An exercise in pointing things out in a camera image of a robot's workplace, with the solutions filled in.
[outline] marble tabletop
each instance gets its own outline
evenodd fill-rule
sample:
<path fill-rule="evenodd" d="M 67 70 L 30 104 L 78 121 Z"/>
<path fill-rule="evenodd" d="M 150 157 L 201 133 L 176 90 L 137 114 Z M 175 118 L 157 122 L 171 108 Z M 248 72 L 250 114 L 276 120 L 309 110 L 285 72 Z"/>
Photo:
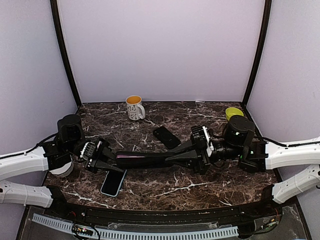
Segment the marble tabletop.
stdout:
<path fill-rule="evenodd" d="M 181 142 L 190 139 L 191 127 L 206 125 L 220 135 L 227 123 L 225 109 L 240 108 L 236 102 L 144 102 L 146 118 L 132 121 L 124 103 L 88 103 L 78 115 L 88 139 L 104 138 L 116 151 L 165 152 L 166 147 L 153 136 L 165 126 Z M 200 210 L 259 201 L 262 189 L 276 183 L 273 171 L 247 173 L 238 161 L 227 160 L 223 168 L 211 166 L 205 175 L 172 166 L 158 169 L 131 169 L 118 197 L 100 193 L 106 173 L 94 174 L 74 158 L 74 170 L 64 178 L 48 173 L 44 185 L 59 186 L 70 203 L 143 211 Z"/>

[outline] mug handle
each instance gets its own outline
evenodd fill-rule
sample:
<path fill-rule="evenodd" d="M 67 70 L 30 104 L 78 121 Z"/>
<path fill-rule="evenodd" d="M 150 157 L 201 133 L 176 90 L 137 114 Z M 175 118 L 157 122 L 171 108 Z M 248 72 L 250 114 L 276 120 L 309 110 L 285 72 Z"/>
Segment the mug handle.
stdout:
<path fill-rule="evenodd" d="M 146 117 L 146 111 L 144 106 L 142 106 L 141 104 L 137 105 L 138 108 L 140 108 L 141 113 L 139 113 L 139 118 L 144 119 Z"/>

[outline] robotic hand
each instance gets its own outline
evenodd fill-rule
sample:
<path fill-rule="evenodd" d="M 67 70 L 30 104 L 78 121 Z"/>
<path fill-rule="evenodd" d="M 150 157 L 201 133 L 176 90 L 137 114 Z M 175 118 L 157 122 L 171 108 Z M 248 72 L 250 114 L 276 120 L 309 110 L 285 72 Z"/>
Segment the robotic hand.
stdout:
<path fill-rule="evenodd" d="M 320 182 L 320 137 L 278 143 L 268 138 L 254 140 L 255 124 L 243 116 L 233 116 L 226 125 L 221 140 L 205 126 L 191 129 L 190 140 L 164 153 L 120 151 L 114 155 L 104 139 L 86 141 L 81 119 L 75 114 L 67 115 L 57 123 L 58 133 L 34 148 L 0 156 L 0 204 L 19 203 L 49 208 L 65 202 L 58 187 L 33 187 L 16 184 L 5 179 L 36 171 L 49 171 L 65 177 L 73 170 L 71 154 L 85 161 L 85 168 L 118 171 L 135 168 L 162 168 L 180 165 L 205 174 L 211 164 L 239 157 L 238 167 L 249 173 L 263 172 L 284 166 L 311 164 L 292 178 L 272 184 L 263 190 L 262 199 L 278 204 L 316 186 Z M 108 164 L 115 160 L 117 166 Z"/>

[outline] black pole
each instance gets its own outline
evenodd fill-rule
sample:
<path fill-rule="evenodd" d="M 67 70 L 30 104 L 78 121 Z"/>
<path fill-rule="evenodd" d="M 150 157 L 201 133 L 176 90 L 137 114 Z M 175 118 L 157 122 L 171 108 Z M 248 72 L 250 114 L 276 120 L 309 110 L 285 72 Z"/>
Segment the black pole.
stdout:
<path fill-rule="evenodd" d="M 246 86 L 246 90 L 245 90 L 244 97 L 242 100 L 242 103 L 245 106 L 249 102 L 249 98 L 250 98 L 250 95 L 251 95 L 251 92 L 252 92 L 252 89 L 254 87 L 254 83 L 256 80 L 262 52 L 264 49 L 266 35 L 267 35 L 267 29 L 268 29 L 268 24 L 269 24 L 269 18 L 270 18 L 270 12 L 271 12 L 271 4 L 272 4 L 272 0 L 265 0 L 258 45 L 256 47 L 256 52 L 255 52 L 255 56 L 254 56 L 254 61 L 253 61 L 249 81 Z"/>
<path fill-rule="evenodd" d="M 65 44 L 65 40 L 64 40 L 64 35 L 62 33 L 62 27 L 61 27 L 61 22 L 60 22 L 60 17 L 59 17 L 58 3 L 57 3 L 57 0 L 50 0 L 50 3 L 51 3 L 51 11 L 52 11 L 52 18 L 53 18 L 53 23 L 54 23 L 54 28 L 55 28 L 55 34 L 56 34 L 56 38 L 58 40 L 65 73 L 66 73 L 66 76 L 67 76 L 69 84 L 70 84 L 73 98 L 75 100 L 77 107 L 79 108 L 82 105 L 82 103 L 80 100 L 80 96 L 78 93 L 78 89 L 76 86 L 74 75 L 72 74 L 72 70 L 71 70 L 71 66 L 70 66 L 70 62 L 69 62 L 69 58 L 68 58 L 68 54 L 67 54 L 66 44 Z"/>

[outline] yellow bowl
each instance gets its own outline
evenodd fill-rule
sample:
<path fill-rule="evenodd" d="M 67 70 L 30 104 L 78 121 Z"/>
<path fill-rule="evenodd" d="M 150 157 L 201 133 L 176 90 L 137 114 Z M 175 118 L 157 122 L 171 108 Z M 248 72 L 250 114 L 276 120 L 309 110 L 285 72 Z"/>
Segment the yellow bowl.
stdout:
<path fill-rule="evenodd" d="M 228 108 L 225 110 L 225 117 L 226 117 L 226 119 L 229 121 L 230 118 L 231 118 L 233 115 L 243 116 L 244 113 L 243 113 L 239 108 L 236 108 L 236 107 L 228 107 Z"/>

